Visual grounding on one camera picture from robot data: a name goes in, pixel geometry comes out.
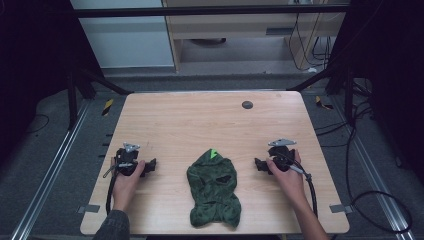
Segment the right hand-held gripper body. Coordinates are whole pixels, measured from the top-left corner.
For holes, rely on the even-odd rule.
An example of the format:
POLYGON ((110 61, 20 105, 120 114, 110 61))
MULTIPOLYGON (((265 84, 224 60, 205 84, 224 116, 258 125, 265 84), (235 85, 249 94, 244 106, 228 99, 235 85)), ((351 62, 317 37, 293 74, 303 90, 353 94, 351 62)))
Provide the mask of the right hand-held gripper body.
POLYGON ((289 169, 294 170, 299 174, 304 174, 305 171, 301 164, 295 159, 295 150, 289 150, 288 145, 294 145, 294 140, 278 139, 268 143, 270 149, 269 156, 280 171, 286 172, 289 169))

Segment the metal floor rail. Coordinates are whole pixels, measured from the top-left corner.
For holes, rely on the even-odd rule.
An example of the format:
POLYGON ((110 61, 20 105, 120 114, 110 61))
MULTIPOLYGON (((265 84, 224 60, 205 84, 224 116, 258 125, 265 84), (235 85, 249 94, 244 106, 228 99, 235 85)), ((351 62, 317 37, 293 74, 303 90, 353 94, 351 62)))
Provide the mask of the metal floor rail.
POLYGON ((25 214, 14 229, 10 240, 27 240, 31 230, 37 221, 39 214, 50 195, 51 189, 62 169, 65 160, 73 146, 75 139, 86 119, 91 100, 83 100, 77 113, 77 119, 70 128, 59 146, 46 174, 44 175, 34 197, 32 198, 25 214))
POLYGON ((350 126, 344 117, 344 106, 340 99, 332 97, 334 107, 339 117, 346 123, 344 128, 348 133, 348 140, 345 152, 345 182, 349 196, 349 206, 354 212, 367 221, 373 227, 381 231, 393 234, 397 240, 416 240, 412 232, 413 217, 408 207, 405 206, 398 198, 391 194, 388 185, 384 182, 382 176, 371 161, 363 141, 361 140, 356 128, 356 112, 353 111, 355 125, 350 126), (368 180, 371 189, 358 194, 352 193, 350 177, 351 151, 354 151, 357 161, 362 167, 366 179, 368 180), (385 216, 388 226, 378 224, 374 221, 364 209, 359 207, 361 200, 366 197, 373 197, 379 203, 381 211, 385 216))

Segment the green hooded pet garment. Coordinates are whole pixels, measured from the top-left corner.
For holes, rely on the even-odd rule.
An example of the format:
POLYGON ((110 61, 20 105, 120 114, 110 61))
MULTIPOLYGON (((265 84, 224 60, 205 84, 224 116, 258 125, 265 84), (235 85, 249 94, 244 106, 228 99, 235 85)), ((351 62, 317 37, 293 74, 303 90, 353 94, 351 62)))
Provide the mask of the green hooded pet garment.
POLYGON ((203 227, 221 222, 237 228, 241 203, 234 193, 237 171, 231 160, 221 156, 216 149, 209 149, 188 167, 186 175, 194 200, 190 211, 191 225, 203 227))

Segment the person's left hand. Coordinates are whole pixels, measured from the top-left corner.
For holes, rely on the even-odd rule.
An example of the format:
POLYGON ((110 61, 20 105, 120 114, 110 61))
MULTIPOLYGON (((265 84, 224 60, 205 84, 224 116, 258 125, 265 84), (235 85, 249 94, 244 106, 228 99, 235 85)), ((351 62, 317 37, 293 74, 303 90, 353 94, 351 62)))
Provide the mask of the person's left hand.
POLYGON ((135 192, 137 190, 140 175, 145 168, 145 161, 141 160, 134 172, 130 176, 119 174, 116 177, 115 185, 112 192, 113 210, 126 212, 131 204, 135 192))

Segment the white cabinet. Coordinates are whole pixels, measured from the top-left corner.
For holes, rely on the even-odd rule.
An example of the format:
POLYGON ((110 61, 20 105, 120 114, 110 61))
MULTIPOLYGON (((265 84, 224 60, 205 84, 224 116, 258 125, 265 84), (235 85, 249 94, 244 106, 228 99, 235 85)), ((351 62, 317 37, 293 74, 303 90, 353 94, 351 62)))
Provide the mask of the white cabinet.
MULTIPOLYGON (((162 7, 161 0, 71 0, 75 10, 162 7)), ((103 69, 173 67, 163 17, 81 18, 103 69)))

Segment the orange-handled tool on floor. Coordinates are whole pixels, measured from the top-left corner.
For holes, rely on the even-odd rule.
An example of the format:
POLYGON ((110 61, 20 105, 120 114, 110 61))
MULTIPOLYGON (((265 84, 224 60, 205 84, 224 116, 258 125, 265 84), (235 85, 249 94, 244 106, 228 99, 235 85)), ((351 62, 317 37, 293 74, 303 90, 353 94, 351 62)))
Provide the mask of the orange-handled tool on floor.
POLYGON ((331 104, 324 104, 319 96, 315 96, 315 104, 318 107, 321 107, 323 109, 332 110, 334 109, 331 104))

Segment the light wooden desk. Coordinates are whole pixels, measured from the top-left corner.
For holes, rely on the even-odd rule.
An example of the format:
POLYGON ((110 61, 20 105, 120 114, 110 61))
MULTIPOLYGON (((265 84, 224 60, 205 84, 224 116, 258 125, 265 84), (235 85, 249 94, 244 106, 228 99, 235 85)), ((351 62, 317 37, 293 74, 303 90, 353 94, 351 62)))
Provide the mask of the light wooden desk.
MULTIPOLYGON (((165 7, 236 5, 342 4, 350 0, 161 0, 165 7)), ((168 16, 166 23, 174 64, 180 66, 182 46, 190 39, 282 37, 295 66, 310 65, 315 40, 338 35, 345 18, 337 13, 288 13, 247 15, 168 16)))

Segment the yellow-handled tool on floor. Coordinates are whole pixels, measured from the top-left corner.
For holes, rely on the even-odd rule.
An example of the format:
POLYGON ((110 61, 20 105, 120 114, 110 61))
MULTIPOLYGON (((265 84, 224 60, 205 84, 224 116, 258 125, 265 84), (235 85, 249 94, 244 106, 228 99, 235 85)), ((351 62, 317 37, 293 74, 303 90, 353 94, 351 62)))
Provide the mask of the yellow-handled tool on floor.
POLYGON ((101 116, 106 116, 106 115, 108 115, 108 113, 109 113, 109 111, 110 111, 110 109, 111 109, 111 106, 112 106, 113 102, 114 102, 114 99, 108 99, 108 100, 106 101, 106 103, 105 103, 105 105, 104 105, 104 107, 103 107, 103 110, 102 110, 102 112, 101 112, 101 116))

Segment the person's right hand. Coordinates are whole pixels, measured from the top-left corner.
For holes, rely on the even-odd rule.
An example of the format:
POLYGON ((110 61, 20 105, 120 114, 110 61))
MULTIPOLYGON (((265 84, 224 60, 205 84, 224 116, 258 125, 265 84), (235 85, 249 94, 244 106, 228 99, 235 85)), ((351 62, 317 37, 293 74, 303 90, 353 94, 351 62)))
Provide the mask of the person's right hand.
POLYGON ((294 170, 281 171, 275 163, 267 158, 267 166, 277 180, 281 190, 292 205, 306 202, 302 175, 294 170))

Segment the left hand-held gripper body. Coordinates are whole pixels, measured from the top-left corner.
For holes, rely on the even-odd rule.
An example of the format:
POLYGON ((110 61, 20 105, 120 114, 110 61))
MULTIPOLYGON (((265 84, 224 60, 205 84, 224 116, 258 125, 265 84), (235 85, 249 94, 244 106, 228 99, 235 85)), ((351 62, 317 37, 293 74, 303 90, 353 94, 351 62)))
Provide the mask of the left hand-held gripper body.
POLYGON ((116 151, 112 165, 103 177, 106 177, 112 171, 117 171, 124 176, 130 176, 138 165, 136 159, 139 154, 139 149, 140 146, 138 144, 124 142, 123 147, 116 151))

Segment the black metal stand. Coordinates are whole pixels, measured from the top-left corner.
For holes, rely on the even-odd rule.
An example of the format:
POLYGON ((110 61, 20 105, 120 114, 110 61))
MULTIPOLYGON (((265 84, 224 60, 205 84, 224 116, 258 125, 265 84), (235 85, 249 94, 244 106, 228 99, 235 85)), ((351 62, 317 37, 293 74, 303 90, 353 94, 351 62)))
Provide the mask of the black metal stand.
POLYGON ((84 99, 93 99, 96 96, 96 91, 92 82, 99 83, 119 95, 131 94, 131 91, 125 90, 124 88, 107 81, 104 76, 97 75, 87 69, 72 68, 71 70, 68 70, 66 72, 66 83, 69 107, 69 130, 76 126, 78 120, 76 91, 79 91, 84 99))
POLYGON ((350 126, 355 125, 353 117, 353 68, 349 64, 336 66, 335 64, 328 66, 323 71, 313 75, 306 81, 288 88, 288 91, 303 91, 307 87, 316 82, 328 78, 329 81, 325 87, 327 94, 333 95, 344 89, 344 117, 350 126))

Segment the grey tape strip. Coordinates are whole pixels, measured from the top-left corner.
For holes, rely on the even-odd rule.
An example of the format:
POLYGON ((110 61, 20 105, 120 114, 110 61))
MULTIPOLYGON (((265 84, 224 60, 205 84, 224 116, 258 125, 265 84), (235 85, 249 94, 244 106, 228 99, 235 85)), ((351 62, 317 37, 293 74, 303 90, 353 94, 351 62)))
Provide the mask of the grey tape strip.
POLYGON ((100 210, 99 205, 87 204, 87 205, 84 205, 84 206, 79 206, 78 209, 77 209, 77 212, 79 214, 84 214, 86 212, 97 213, 99 210, 100 210))
POLYGON ((351 206, 345 206, 342 204, 337 204, 337 205, 330 205, 329 206, 330 210, 332 213, 345 213, 345 214, 350 214, 353 212, 353 208, 351 206))

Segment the black horizontal frame bar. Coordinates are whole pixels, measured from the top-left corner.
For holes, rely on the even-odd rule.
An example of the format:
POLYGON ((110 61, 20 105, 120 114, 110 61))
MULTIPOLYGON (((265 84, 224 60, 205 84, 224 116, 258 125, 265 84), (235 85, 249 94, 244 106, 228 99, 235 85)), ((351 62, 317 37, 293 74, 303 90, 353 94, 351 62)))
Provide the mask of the black horizontal frame bar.
POLYGON ((288 14, 288 13, 334 13, 347 12, 350 4, 312 5, 250 5, 250 6, 192 6, 120 9, 77 9, 66 11, 78 18, 102 17, 156 17, 156 16, 203 16, 245 14, 288 14))

